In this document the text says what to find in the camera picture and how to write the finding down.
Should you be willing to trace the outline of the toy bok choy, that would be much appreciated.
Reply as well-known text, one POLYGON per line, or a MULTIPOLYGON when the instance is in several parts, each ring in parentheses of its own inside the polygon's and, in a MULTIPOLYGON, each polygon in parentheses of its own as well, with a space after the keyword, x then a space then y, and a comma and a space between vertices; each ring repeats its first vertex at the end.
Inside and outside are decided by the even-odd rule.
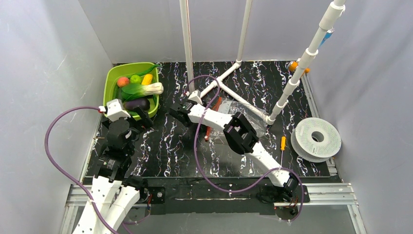
POLYGON ((160 82, 148 85, 130 83, 122 87, 121 96, 125 101, 129 101, 151 95, 160 95, 163 93, 163 91, 164 87, 160 82))

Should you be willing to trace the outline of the clear zip bag orange zipper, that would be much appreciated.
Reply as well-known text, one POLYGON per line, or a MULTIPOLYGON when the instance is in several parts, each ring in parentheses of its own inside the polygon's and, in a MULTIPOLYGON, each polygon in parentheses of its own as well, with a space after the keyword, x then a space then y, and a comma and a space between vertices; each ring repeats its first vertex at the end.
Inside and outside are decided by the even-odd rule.
MULTIPOLYGON (((233 115, 236 112, 242 113, 256 131, 257 137, 263 137, 266 133, 266 123, 259 114, 251 110, 252 107, 253 106, 250 104, 244 104, 238 101, 219 97, 215 105, 212 107, 212 110, 230 115, 233 115)), ((204 140, 207 142, 218 141, 220 144, 227 144, 224 133, 217 129, 212 129, 211 127, 207 127, 204 140)))

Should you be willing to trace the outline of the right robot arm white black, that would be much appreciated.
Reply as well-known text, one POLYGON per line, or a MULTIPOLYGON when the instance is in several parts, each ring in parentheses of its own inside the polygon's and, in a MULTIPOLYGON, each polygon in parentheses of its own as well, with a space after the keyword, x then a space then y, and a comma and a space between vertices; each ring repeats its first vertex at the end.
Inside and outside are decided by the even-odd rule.
POLYGON ((288 197, 292 197, 298 187, 301 189, 301 194, 304 194, 303 184, 299 176, 294 171, 283 168, 270 155, 260 143, 256 130, 242 113, 224 114, 204 107, 195 101, 187 101, 182 105, 179 103, 173 104, 169 108, 169 114, 187 127, 197 124, 193 143, 195 161, 202 177, 215 189, 225 193, 243 193, 252 189, 267 177, 273 186, 281 188, 282 192, 288 197), (223 132, 232 151, 250 158, 261 169, 266 170, 266 173, 250 186, 240 190, 226 190, 212 183, 201 169, 197 157, 197 137, 201 125, 223 132))

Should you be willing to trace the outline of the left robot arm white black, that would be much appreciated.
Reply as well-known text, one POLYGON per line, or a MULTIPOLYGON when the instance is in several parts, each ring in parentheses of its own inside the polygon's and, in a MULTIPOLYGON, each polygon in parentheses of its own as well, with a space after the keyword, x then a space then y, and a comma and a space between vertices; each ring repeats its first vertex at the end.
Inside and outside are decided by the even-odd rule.
POLYGON ((83 213, 74 229, 75 234, 109 234, 117 230, 136 203, 146 205, 150 211, 155 192, 148 181, 140 176, 127 175, 134 154, 134 143, 140 134, 153 126, 148 113, 140 106, 135 108, 140 120, 121 116, 106 120, 106 143, 99 155, 99 169, 93 177, 83 213))

